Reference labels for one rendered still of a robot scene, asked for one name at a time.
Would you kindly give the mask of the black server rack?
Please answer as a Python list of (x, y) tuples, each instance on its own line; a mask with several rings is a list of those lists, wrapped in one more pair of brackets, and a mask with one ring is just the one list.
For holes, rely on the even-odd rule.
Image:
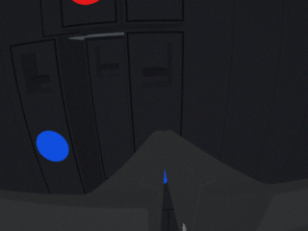
[(0, 0), (0, 190), (90, 193), (165, 130), (307, 179), (308, 0)]

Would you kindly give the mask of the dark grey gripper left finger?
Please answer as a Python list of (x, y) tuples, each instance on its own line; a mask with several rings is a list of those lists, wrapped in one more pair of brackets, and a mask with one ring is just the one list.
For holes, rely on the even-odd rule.
[(165, 146), (163, 131), (154, 131), (87, 194), (0, 190), (0, 231), (161, 231)]

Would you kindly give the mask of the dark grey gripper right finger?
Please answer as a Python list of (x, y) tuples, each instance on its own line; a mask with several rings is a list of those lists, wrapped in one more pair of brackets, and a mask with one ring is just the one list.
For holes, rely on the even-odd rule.
[(286, 231), (308, 224), (308, 178), (262, 183), (173, 131), (163, 133), (179, 231)]

